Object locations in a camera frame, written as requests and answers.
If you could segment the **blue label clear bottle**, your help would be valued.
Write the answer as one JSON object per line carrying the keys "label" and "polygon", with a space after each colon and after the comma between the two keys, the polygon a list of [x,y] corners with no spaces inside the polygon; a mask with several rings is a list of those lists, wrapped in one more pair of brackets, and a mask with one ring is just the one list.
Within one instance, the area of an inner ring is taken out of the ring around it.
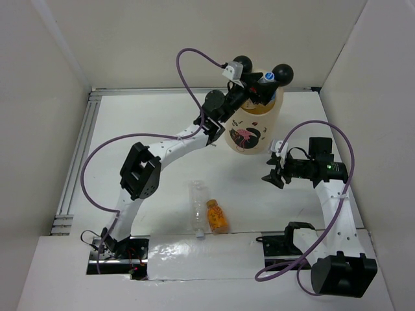
{"label": "blue label clear bottle", "polygon": [[[275,75],[273,72],[270,72],[270,71],[265,72],[263,74],[263,77],[259,80],[259,82],[262,82],[262,83],[267,83],[267,82],[272,82],[272,81],[275,81]],[[275,97],[276,97],[276,92],[274,93],[274,96],[272,97],[272,100],[270,102],[272,102],[275,99]]]}

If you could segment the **orange juice bottle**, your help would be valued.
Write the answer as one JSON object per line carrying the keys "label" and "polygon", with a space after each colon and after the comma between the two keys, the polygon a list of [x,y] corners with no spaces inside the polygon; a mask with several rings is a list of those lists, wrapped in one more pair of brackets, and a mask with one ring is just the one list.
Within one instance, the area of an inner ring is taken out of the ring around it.
{"label": "orange juice bottle", "polygon": [[229,232],[229,224],[222,208],[216,200],[209,200],[207,205],[207,220],[213,234]]}

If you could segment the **clear unlabelled plastic bottle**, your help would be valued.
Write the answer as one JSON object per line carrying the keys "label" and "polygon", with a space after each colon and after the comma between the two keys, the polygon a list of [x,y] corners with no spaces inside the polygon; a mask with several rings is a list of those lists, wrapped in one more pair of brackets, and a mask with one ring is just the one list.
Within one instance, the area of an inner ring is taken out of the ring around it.
{"label": "clear unlabelled plastic bottle", "polygon": [[207,201],[209,200],[208,187],[203,181],[193,180],[189,183],[190,220],[192,229],[198,240],[204,240],[207,221]]}

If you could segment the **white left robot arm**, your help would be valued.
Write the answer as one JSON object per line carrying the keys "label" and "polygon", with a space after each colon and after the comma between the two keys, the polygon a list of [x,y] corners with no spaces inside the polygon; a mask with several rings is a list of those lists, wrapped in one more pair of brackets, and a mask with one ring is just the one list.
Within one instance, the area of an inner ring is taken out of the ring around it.
{"label": "white left robot arm", "polygon": [[164,168],[184,155],[215,142],[224,132],[223,123],[247,100],[267,105],[276,90],[289,84],[292,78],[292,75],[284,78],[276,71],[265,75],[243,74],[241,84],[234,84],[227,93],[210,91],[200,116],[177,138],[149,146],[134,144],[120,171],[121,191],[113,222],[101,233],[107,254],[119,259],[127,253],[134,218],[143,201],[156,192]]}

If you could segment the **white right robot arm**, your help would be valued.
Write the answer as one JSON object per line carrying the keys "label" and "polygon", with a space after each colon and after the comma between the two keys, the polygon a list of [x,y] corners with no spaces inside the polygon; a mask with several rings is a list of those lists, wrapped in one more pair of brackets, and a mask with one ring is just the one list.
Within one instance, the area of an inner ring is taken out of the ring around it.
{"label": "white right robot arm", "polygon": [[272,141],[269,150],[273,169],[263,181],[282,189],[293,179],[309,180],[322,208],[323,233],[310,223],[289,222],[283,238],[285,251],[300,252],[296,269],[310,267],[312,295],[361,298],[377,274],[377,263],[359,240],[346,186],[348,171],[334,160],[332,140],[310,138],[305,159],[293,158],[283,141]]}

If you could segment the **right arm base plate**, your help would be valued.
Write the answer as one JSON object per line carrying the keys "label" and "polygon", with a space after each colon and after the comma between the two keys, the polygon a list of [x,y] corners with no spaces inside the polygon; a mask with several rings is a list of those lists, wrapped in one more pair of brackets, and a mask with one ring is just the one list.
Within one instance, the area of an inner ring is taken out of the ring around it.
{"label": "right arm base plate", "polygon": [[298,259],[302,252],[290,245],[284,233],[263,233],[255,239],[263,248],[265,267],[287,262],[287,266]]}

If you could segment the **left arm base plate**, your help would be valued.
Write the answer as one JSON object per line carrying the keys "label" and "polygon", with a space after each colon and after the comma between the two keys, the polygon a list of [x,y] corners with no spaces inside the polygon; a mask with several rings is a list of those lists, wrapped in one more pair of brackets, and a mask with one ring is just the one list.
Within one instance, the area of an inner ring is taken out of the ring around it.
{"label": "left arm base plate", "polygon": [[127,249],[120,255],[112,255],[107,247],[98,254],[99,238],[95,237],[88,256],[87,275],[98,275],[97,259],[102,275],[127,275],[135,281],[146,281],[148,263],[147,237],[132,237]]}

